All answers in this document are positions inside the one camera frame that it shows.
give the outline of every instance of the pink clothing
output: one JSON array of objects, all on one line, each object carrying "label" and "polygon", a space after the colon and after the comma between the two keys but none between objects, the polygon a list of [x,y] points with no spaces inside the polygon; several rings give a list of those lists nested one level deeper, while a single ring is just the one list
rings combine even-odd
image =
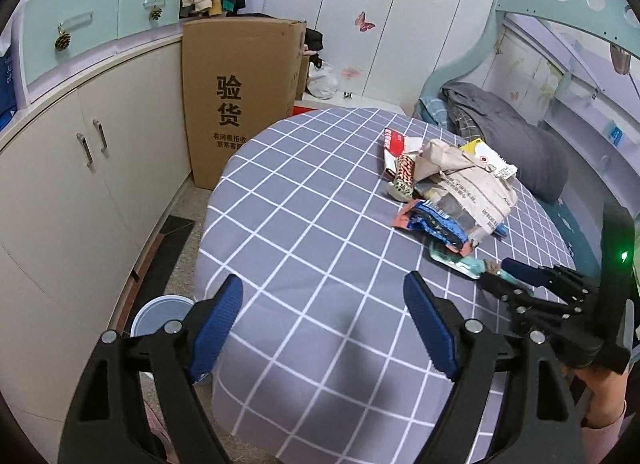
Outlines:
[{"label": "pink clothing", "polygon": [[598,464],[607,456],[618,442],[624,420],[625,412],[622,412],[620,418],[606,428],[601,428],[600,430],[582,428],[582,440],[584,441],[584,450],[587,457],[586,464]]},{"label": "pink clothing", "polygon": [[175,453],[174,445],[169,438],[169,434],[164,429],[164,426],[160,423],[156,414],[154,414],[153,410],[149,407],[148,404],[145,403],[145,412],[146,412],[146,420],[149,423],[149,428],[151,428],[151,433],[153,433],[162,445],[164,446],[164,451],[166,452],[166,461],[169,464],[180,464],[178,460],[178,456]]}]

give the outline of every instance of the blue gripper pad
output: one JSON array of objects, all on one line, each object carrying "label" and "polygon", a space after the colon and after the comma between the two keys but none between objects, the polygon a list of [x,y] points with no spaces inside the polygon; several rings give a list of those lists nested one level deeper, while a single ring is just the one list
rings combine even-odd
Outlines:
[{"label": "blue gripper pad", "polygon": [[230,275],[213,298],[216,304],[193,343],[189,375],[193,383],[216,363],[242,306],[242,280]]},{"label": "blue gripper pad", "polygon": [[514,278],[526,282],[533,287],[545,287],[548,278],[544,271],[537,267],[531,267],[517,260],[504,259],[500,267]]},{"label": "blue gripper pad", "polygon": [[431,361],[440,372],[447,375],[447,378],[455,380],[460,370],[456,361],[455,342],[431,301],[434,298],[433,293],[419,274],[409,273],[404,278],[403,294],[404,303]]}]

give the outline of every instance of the cardboard box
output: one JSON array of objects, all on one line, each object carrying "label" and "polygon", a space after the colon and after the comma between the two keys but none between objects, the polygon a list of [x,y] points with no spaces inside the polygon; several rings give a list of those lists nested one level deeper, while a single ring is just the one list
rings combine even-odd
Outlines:
[{"label": "cardboard box", "polygon": [[182,91],[197,187],[214,189],[249,139],[293,110],[304,22],[221,18],[187,22]]},{"label": "cardboard box", "polygon": [[298,88],[296,89],[296,100],[301,100],[306,90],[306,80],[309,77],[309,58],[303,56],[300,61],[300,74],[298,75]]}]

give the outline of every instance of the gray checkered bedsheet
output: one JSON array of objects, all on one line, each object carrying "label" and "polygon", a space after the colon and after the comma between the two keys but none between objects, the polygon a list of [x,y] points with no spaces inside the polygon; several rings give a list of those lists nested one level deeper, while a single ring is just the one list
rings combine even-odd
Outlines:
[{"label": "gray checkered bedsheet", "polygon": [[[375,109],[280,121],[244,145],[213,192],[196,267],[212,297],[233,272],[244,303],[216,367],[212,407],[225,430],[285,464],[413,463],[451,384],[431,365],[402,301],[420,270],[465,317],[508,329],[503,304],[432,263],[419,235],[388,226],[382,132],[460,141]],[[573,267],[555,226],[520,183],[510,237],[476,256]],[[537,295],[546,297],[544,289]],[[489,396],[470,461],[484,456],[502,399]]]}]

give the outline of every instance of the red and white packaging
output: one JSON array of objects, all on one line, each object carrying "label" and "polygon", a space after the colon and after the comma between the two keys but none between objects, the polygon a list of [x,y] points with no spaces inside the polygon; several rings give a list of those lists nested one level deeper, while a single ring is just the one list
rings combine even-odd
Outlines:
[{"label": "red and white packaging", "polygon": [[408,137],[395,130],[385,129],[385,173],[392,179],[396,176],[396,159],[403,154],[409,154],[415,161],[422,142],[421,137]]}]

